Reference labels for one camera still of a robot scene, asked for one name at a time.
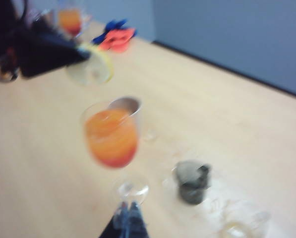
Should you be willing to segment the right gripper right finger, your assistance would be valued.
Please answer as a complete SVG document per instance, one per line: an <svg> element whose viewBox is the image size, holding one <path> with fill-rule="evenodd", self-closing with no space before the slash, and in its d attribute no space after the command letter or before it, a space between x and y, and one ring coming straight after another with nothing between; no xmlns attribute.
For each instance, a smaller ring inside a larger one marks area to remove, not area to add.
<svg viewBox="0 0 296 238"><path fill-rule="evenodd" d="M129 237L149 238L140 205L133 201L129 209Z"/></svg>

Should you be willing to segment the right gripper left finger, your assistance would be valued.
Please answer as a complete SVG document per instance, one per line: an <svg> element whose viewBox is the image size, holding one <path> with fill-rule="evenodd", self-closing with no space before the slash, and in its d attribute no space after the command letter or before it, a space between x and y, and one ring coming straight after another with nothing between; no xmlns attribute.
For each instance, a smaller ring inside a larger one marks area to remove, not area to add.
<svg viewBox="0 0 296 238"><path fill-rule="evenodd" d="M128 203L123 201L119 204L114 212L111 220L100 234L100 238L128 238L129 225L128 225L129 211Z"/></svg>

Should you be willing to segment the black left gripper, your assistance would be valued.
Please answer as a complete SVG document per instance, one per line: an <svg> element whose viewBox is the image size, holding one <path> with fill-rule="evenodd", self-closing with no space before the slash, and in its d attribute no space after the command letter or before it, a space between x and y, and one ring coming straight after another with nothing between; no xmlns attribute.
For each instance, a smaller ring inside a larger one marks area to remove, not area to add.
<svg viewBox="0 0 296 238"><path fill-rule="evenodd" d="M11 82L19 75L31 78L63 66L86 61L91 53L57 34L32 32L18 36L18 65L14 32L24 22L25 0L0 0L0 81Z"/></svg>

